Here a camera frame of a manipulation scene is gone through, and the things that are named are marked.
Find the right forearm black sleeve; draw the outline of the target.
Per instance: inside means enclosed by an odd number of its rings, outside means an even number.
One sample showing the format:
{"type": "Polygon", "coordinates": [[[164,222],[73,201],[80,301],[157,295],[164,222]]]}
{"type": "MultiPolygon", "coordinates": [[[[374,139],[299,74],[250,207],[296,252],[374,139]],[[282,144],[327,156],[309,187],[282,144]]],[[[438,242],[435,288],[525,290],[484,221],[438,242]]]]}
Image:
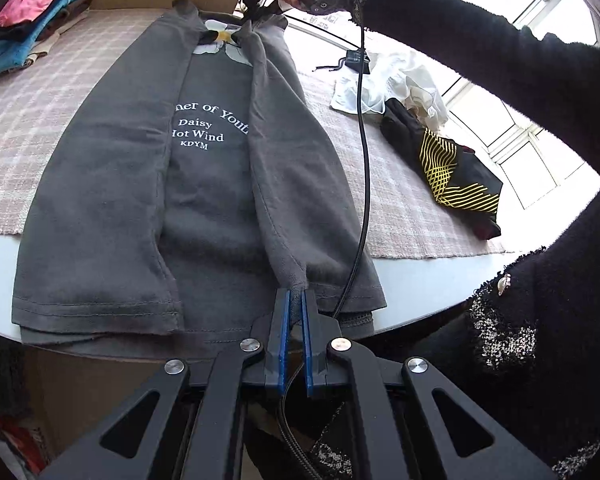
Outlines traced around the right forearm black sleeve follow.
{"type": "Polygon", "coordinates": [[[362,0],[366,27],[485,88],[600,174],[600,49],[565,44],[463,0],[362,0]]]}

